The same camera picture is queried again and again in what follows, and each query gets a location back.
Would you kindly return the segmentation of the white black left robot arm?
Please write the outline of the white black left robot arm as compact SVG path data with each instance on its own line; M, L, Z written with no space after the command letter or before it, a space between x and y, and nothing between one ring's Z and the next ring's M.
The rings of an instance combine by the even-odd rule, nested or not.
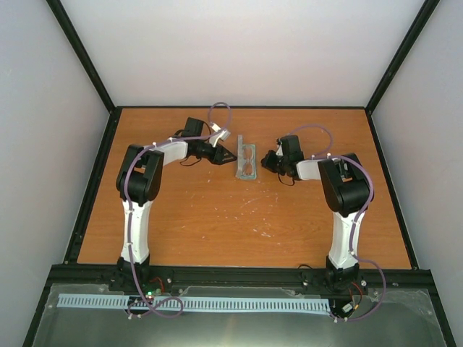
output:
M117 267L126 273L124 280L133 290L142 291L150 283L150 210L161 188L163 167L191 156L217 166L234 162L236 155L220 144L229 135L226 127L190 117L164 142L127 148L116 178L124 208L124 244Z

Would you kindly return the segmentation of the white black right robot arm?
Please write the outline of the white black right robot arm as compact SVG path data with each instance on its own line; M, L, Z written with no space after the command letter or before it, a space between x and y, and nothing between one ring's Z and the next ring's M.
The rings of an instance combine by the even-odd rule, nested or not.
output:
M340 291L358 276L360 227L374 197L372 179L354 153L306 158L294 134L277 139L277 145L261 159L262 167L293 182L318 180L322 184L326 204L333 213L324 282L329 290Z

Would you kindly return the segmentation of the red thin-frame sunglasses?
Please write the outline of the red thin-frame sunglasses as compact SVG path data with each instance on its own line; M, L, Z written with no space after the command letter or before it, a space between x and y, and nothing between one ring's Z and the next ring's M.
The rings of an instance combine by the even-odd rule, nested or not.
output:
M242 147L242 164L240 177L243 179L255 178L255 146L244 145Z

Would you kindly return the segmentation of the grey leather glasses case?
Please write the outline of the grey leather glasses case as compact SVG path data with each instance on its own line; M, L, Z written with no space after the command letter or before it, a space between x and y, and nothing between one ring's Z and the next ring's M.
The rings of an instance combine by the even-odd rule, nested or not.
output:
M245 144L241 134L237 136L237 169L235 177L241 180L256 180L256 146Z

